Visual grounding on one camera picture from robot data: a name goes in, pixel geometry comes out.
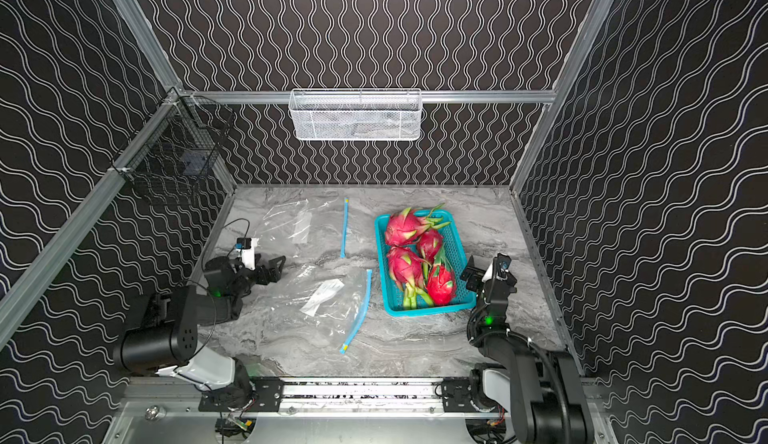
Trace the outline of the dragon fruit bag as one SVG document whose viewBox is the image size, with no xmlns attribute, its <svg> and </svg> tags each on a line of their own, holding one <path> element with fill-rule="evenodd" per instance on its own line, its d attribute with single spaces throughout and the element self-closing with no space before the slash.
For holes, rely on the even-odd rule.
<svg viewBox="0 0 768 444">
<path fill-rule="evenodd" d="M 437 252 L 428 268 L 427 294 L 436 306 L 448 305 L 456 295 L 457 279 L 444 249 Z"/>
<path fill-rule="evenodd" d="M 436 229 L 431 228 L 420 236 L 416 243 L 416 249 L 422 259 L 428 263 L 433 263 L 435 257 L 442 250 L 443 237 Z"/>
<path fill-rule="evenodd" d="M 450 226 L 450 222 L 444 217 L 434 215 L 441 208 L 442 205 L 439 204 L 430 209 L 426 215 L 417 215 L 410 207 L 391 214 L 388 216 L 384 231 L 384 242 L 388 246 L 403 247 L 414 244 L 428 230 Z"/>
<path fill-rule="evenodd" d="M 417 309 L 418 298 L 421 298 L 427 306 L 433 306 L 433 301 L 426 291 L 424 275 L 426 261 L 410 248 L 396 246 L 390 248 L 386 257 L 389 276 L 403 293 L 403 308 Z"/>
</svg>

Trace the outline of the zip-top bag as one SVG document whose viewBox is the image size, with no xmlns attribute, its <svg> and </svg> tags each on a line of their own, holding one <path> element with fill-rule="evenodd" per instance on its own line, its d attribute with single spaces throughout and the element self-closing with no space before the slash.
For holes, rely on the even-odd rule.
<svg viewBox="0 0 768 444">
<path fill-rule="evenodd" d="M 370 306 L 373 270 L 352 267 L 340 274 L 312 266 L 280 299 L 281 328 L 319 347 L 348 353 Z"/>
<path fill-rule="evenodd" d="M 269 206 L 253 237 L 267 255 L 304 262 L 341 257 L 343 230 L 342 198 L 302 197 Z"/>
</svg>

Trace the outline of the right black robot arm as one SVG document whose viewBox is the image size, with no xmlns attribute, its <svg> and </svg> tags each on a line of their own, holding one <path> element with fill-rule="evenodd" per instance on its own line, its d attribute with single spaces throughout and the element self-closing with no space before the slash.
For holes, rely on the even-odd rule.
<svg viewBox="0 0 768 444">
<path fill-rule="evenodd" d="M 476 294 L 467 338 L 482 356 L 474 384 L 485 405 L 505 411 L 504 442 L 592 443 L 592 416 L 575 360 L 567 351 L 547 350 L 506 322 L 509 296 L 517 291 L 511 258 L 497 254 L 486 269 L 470 258 L 460 278 Z"/>
</svg>

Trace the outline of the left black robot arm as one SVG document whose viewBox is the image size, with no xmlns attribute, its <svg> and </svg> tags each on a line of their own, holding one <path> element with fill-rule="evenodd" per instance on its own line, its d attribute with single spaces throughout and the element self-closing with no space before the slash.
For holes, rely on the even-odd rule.
<svg viewBox="0 0 768 444">
<path fill-rule="evenodd" d="M 157 374 L 193 385 L 201 393 L 202 412 L 278 410 L 284 382 L 250 376 L 242 361 L 209 348 L 209 338 L 201 338 L 199 328 L 237 320 L 252 287 L 278 282 L 285 262 L 278 256 L 250 269 L 240 259 L 220 256 L 205 264 L 208 284 L 202 294 L 195 284 L 138 296 L 113 349 L 117 368 L 129 375 Z"/>
</svg>

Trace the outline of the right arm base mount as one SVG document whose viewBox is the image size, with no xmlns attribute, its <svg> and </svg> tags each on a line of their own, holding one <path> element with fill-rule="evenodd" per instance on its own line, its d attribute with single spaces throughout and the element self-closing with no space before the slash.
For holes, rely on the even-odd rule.
<svg viewBox="0 0 768 444">
<path fill-rule="evenodd" d="M 452 413 L 500 412 L 501 406 L 485 396 L 479 384 L 470 378 L 448 377 L 436 385 L 435 392 L 441 399 L 443 410 Z"/>
</svg>

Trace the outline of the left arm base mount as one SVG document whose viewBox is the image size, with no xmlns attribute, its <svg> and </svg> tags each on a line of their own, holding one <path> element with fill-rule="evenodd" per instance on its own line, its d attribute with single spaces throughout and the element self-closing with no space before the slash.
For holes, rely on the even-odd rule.
<svg viewBox="0 0 768 444">
<path fill-rule="evenodd" d="M 226 388 L 202 393 L 200 412 L 276 412 L 285 382 L 277 377 L 252 378 L 248 385 L 234 383 Z"/>
</svg>

